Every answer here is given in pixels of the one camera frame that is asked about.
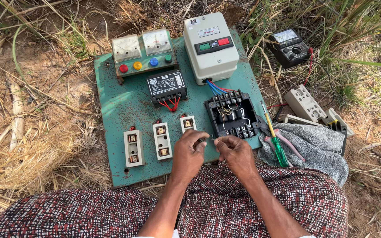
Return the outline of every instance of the gray patterned cloth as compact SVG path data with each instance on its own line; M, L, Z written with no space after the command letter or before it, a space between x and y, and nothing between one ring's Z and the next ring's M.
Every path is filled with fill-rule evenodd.
M342 147L344 135L327 127L313 125L274 123L273 128L278 129L304 157L305 162L294 155L285 143L280 142L292 165L320 170L333 178L341 187L343 186L348 175L348 164L336 152ZM264 138L265 135L261 133L259 139L263 147L258 150L258 158L268 165L280 166L276 154L270 145L264 142Z

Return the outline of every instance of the person's right hand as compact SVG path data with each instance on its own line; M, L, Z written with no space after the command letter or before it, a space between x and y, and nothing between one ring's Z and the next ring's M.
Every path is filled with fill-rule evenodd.
M219 161L226 160L227 166L241 182L259 176L248 142L236 136L222 136L215 139L214 144L220 152Z

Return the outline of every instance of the screwdriver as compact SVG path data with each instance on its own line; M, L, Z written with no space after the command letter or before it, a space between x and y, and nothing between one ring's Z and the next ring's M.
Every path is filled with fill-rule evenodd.
M288 159L286 158L286 155L284 154L283 148L280 146L280 139L276 137L276 134L274 133L273 126L271 125L271 119L270 116L268 116L267 109L265 108L264 104L262 104L262 110L264 110L264 116L265 119L267 119L268 127L270 128L271 132L271 142L274 145L274 148L276 149L276 156L278 159L278 162L280 163L280 166L282 167L288 167Z

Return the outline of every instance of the hand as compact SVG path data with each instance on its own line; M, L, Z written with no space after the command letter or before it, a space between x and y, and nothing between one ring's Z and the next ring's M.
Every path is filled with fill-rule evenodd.
M173 168L170 177L187 185L198 174L204 162L206 142L195 143L199 138L208 138L204 131L188 129L174 145Z
M214 144L220 152L219 161L226 160L227 166L242 183L259 177L248 142L235 136L222 136L215 139Z

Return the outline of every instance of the green screwdriver handle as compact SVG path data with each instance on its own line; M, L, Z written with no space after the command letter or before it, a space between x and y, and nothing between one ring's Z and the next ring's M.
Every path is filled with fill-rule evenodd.
M284 150L280 146L280 139L278 137L271 138L271 142L274 145L274 148L276 149L276 156L278 158L278 162L280 163L281 167L289 167L288 159L286 158L286 155L284 154Z

